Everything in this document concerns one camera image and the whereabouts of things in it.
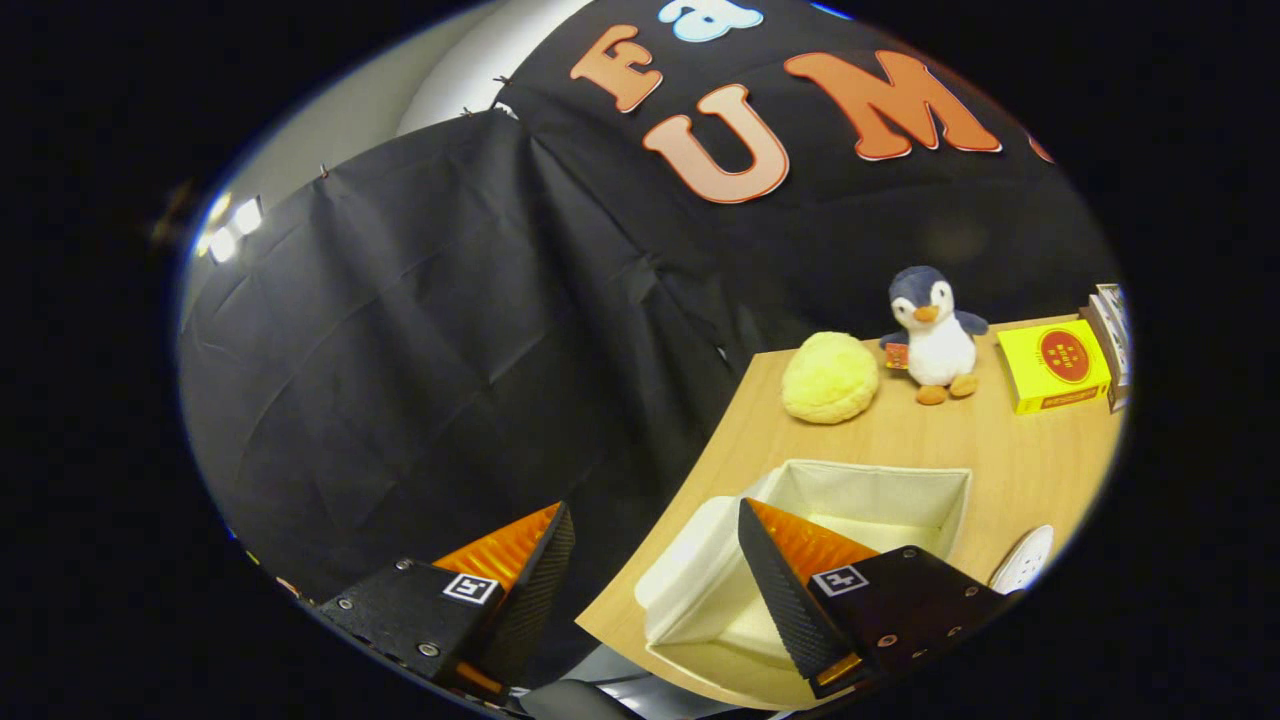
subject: ceiling light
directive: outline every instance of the ceiling light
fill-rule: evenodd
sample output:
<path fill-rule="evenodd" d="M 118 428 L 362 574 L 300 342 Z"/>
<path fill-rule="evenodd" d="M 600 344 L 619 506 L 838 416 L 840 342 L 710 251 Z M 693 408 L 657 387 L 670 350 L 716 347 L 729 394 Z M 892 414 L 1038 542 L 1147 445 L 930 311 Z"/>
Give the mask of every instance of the ceiling light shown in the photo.
<path fill-rule="evenodd" d="M 221 197 L 214 200 L 214 204 L 209 206 L 209 219 L 206 222 L 216 223 L 218 218 L 223 217 L 223 213 L 227 211 L 227 208 L 230 206 L 230 204 L 232 204 L 232 193 L 224 192 Z"/>
<path fill-rule="evenodd" d="M 209 252 L 209 243 L 214 241 L 214 233 L 206 232 L 196 241 L 196 258 L 204 258 Z"/>
<path fill-rule="evenodd" d="M 215 261 L 225 263 L 232 255 L 236 255 L 236 236 L 229 228 L 219 228 L 209 242 L 209 251 L 214 255 Z"/>
<path fill-rule="evenodd" d="M 236 215 L 232 217 L 232 222 L 236 223 L 236 227 L 239 228 L 243 234 L 256 231 L 257 227 L 262 224 L 261 197 L 255 197 L 237 208 Z"/>

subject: black fabric backdrop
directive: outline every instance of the black fabric backdrop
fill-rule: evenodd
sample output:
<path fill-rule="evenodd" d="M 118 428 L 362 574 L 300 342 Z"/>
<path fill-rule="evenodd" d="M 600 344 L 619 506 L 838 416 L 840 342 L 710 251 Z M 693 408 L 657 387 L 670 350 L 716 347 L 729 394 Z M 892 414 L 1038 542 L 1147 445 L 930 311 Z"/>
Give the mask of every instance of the black fabric backdrop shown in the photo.
<path fill-rule="evenodd" d="M 397 138 L 273 208 L 178 338 L 192 450 L 264 568 L 326 600 L 401 556 L 434 560 L 552 502 L 577 529 L 525 682 L 594 646 L 572 619 L 660 515 L 751 354 L 895 329 L 893 273 L 933 264 L 992 322 L 1070 313 L 1116 278 L 1088 211 L 1024 131 L 911 49 L 792 0 L 687 44 L 658 4 L 596 0 L 479 113 Z M 662 86 L 634 113 L 570 68 L 640 28 Z M 826 94 L 782 70 L 828 51 L 924 59 L 1000 154 L 868 163 Z M 786 146 L 771 195 L 714 205 L 640 138 L 673 114 L 726 169 L 749 164 L 694 109 L 731 82 Z"/>

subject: penguin plush toy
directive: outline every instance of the penguin plush toy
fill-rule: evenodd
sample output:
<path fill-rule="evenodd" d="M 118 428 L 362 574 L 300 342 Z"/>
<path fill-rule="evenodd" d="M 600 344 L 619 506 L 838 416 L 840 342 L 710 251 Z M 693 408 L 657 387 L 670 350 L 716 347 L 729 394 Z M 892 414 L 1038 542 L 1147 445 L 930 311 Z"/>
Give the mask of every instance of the penguin plush toy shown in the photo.
<path fill-rule="evenodd" d="M 973 336 L 987 334 L 987 320 L 956 310 L 951 283 L 928 265 L 908 268 L 888 288 L 893 319 L 904 329 L 881 338 L 906 345 L 906 372 L 920 383 L 915 400 L 937 405 L 947 398 L 965 397 L 978 389 L 973 365 L 978 356 Z"/>

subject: penguin's flipper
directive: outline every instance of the penguin's flipper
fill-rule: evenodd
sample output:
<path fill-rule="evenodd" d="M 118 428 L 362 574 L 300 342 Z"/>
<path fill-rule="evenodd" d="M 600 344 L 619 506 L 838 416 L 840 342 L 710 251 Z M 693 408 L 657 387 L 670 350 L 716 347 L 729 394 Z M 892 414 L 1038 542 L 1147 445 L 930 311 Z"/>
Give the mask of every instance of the penguin's flipper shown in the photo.
<path fill-rule="evenodd" d="M 908 340 L 910 340 L 910 337 L 906 334 L 906 331 L 897 331 L 896 333 L 888 333 L 887 336 L 881 338 L 881 350 L 884 350 L 884 346 L 891 342 L 906 345 Z"/>
<path fill-rule="evenodd" d="M 969 334 L 987 334 L 987 320 L 983 320 L 973 313 L 965 313 L 964 310 L 956 310 L 956 319 L 960 320 L 960 327 L 964 332 Z"/>

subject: white storage box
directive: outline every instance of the white storage box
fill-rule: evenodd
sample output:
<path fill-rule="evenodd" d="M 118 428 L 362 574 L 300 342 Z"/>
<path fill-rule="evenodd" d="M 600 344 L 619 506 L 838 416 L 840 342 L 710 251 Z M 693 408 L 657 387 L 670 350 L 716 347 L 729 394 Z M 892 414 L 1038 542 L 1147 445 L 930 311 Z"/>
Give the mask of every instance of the white storage box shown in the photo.
<path fill-rule="evenodd" d="M 947 560 L 972 473 L 788 460 L 737 497 L 703 503 L 636 584 L 649 652 L 713 685 L 769 706 L 810 707 L 737 544 L 742 497 L 759 500 L 872 550 L 919 546 Z"/>

